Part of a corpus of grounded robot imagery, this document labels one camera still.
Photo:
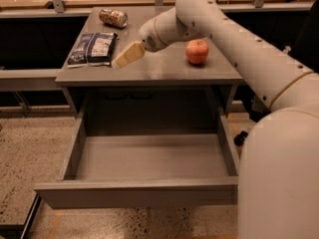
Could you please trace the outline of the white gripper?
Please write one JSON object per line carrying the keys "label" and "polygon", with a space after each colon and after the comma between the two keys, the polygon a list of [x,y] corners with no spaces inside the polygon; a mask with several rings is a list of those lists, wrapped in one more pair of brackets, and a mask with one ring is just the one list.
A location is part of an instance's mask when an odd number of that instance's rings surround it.
{"label": "white gripper", "polygon": [[113,59],[113,67],[121,69],[142,58],[146,50],[155,53],[166,47],[157,33],[156,19],[150,19],[140,27],[139,37],[142,40],[141,42],[131,42]]}

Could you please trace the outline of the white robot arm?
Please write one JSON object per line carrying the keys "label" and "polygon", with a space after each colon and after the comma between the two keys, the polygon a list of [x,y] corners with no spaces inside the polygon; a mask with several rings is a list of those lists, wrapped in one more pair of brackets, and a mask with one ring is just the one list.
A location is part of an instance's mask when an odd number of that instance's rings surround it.
{"label": "white robot arm", "polygon": [[319,239],[319,75],[227,18],[213,0],[176,0],[115,58],[122,68],[200,34],[270,115],[250,131],[238,176],[239,239]]}

